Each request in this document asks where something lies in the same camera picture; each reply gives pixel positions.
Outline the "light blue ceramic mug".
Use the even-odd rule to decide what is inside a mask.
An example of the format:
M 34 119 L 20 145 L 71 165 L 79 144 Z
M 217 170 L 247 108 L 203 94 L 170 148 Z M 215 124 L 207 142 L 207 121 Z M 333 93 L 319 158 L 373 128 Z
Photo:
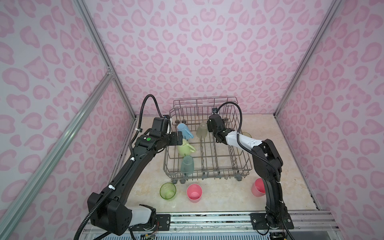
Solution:
M 193 139 L 194 135 L 189 130 L 188 126 L 184 123 L 180 123 L 177 125 L 178 132 L 182 132 L 183 138 L 186 140 Z

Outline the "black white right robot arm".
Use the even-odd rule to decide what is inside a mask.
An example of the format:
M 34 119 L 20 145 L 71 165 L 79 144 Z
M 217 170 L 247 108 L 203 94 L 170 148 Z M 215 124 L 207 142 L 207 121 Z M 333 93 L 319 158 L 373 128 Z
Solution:
M 271 229 L 286 228 L 290 215 L 283 199 L 281 185 L 283 160 L 274 143 L 269 139 L 255 140 L 227 128 L 218 114 L 209 116 L 207 125 L 217 143 L 237 147 L 252 155 L 255 171 L 263 180 L 266 191 L 267 225 Z

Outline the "teal textured plastic cup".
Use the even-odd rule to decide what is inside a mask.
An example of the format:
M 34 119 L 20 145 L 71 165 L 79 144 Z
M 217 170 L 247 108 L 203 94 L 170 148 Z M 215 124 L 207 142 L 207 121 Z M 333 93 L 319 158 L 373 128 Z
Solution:
M 191 156 L 185 156 L 181 165 L 181 173 L 183 176 L 190 176 L 194 172 L 194 159 Z

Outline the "pale yellow plastic cup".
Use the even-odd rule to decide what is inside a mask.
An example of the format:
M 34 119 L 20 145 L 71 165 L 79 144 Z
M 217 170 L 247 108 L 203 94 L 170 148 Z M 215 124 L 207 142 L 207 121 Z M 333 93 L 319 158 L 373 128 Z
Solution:
M 197 128 L 196 135 L 198 138 L 204 139 L 208 135 L 208 132 L 209 131 L 207 123 L 201 123 Z

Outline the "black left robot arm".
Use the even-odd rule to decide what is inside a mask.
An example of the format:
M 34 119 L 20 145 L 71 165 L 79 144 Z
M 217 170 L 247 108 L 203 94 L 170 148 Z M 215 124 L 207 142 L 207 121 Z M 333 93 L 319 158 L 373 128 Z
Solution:
M 171 123 L 169 116 L 154 118 L 152 127 L 137 138 L 129 160 L 109 185 L 88 198 L 86 222 L 117 236 L 134 226 L 150 230 L 156 225 L 155 208 L 148 205 L 126 207 L 126 203 L 140 174 L 156 154 L 168 146 L 182 144 L 182 134 L 171 132 Z

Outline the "green transparent plastic cup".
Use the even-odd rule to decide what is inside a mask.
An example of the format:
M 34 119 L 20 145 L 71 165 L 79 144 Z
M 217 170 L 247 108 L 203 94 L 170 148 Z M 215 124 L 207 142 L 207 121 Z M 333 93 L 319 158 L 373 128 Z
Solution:
M 177 192 L 177 188 L 173 183 L 164 183 L 160 188 L 160 196 L 164 200 L 171 200 Z

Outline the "light green ceramic mug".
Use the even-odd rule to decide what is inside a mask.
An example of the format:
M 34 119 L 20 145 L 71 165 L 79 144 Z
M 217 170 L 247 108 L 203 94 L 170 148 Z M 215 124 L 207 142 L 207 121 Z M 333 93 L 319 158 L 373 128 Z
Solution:
M 177 150 L 181 157 L 190 156 L 196 152 L 196 148 L 193 147 L 186 139 L 183 139 L 182 144 L 177 146 Z

